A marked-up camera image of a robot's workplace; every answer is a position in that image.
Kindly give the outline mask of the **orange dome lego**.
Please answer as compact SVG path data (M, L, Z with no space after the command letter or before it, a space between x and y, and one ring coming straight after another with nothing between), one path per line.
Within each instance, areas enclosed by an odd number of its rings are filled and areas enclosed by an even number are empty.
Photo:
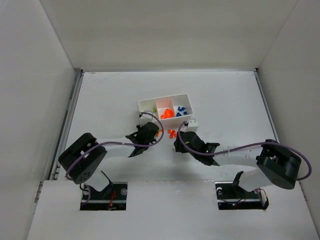
M169 119L169 118L173 118L175 116L174 111L172 111L171 109L167 108L164 113L160 116L161 119Z

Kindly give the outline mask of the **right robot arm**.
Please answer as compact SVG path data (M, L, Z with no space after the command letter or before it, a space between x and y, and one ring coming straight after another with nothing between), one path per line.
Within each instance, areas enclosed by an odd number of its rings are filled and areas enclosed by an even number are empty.
M247 166L253 170L240 171L231 184L234 192L251 192L261 187L275 185L292 190L295 187L301 158L278 142L267 139L263 145L233 150L225 147L218 154L219 143L201 140L195 132L180 132L173 143L177 153L189 153L205 166Z

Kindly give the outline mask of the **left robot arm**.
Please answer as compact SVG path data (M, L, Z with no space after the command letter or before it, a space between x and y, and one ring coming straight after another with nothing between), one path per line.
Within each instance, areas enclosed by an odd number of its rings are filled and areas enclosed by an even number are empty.
M97 139L89 132L81 135L58 158L59 164L66 171L68 179L75 184L85 184L98 193L107 191L110 179L106 177L99 165L104 158L133 158L148 150L156 142L159 127L148 122L138 126L137 131L118 139L106 141L99 145Z

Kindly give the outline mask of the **orange sloped lego brick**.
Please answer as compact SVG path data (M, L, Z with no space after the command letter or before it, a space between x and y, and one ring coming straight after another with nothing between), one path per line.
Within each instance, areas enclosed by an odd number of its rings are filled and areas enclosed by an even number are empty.
M169 138L170 138L170 139L174 138L174 135L175 135L175 133L172 132L172 133L170 134Z

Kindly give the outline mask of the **white divided plastic container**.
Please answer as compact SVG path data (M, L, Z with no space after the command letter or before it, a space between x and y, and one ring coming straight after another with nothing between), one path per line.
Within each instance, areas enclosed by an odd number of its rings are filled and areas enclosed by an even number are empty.
M194 114L189 96L186 93L140 100L138 107L140 112L152 111L152 114L159 119L163 126L168 128L178 127L183 121L191 118ZM174 111L175 116L161 119L161 115L166 109Z

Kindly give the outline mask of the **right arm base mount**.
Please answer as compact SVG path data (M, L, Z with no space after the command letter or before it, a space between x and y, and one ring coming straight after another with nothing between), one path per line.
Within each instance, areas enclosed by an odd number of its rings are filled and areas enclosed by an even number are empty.
M239 186L240 171L233 182L218 181L215 183L217 206L219 210L263 210L269 207L269 198L264 189L258 188L250 192Z

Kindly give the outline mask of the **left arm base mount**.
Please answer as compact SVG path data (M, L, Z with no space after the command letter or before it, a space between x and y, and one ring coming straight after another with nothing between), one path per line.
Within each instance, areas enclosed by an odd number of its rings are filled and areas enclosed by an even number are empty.
M81 211L125 211L127 208L128 183L111 181L102 170L79 188Z

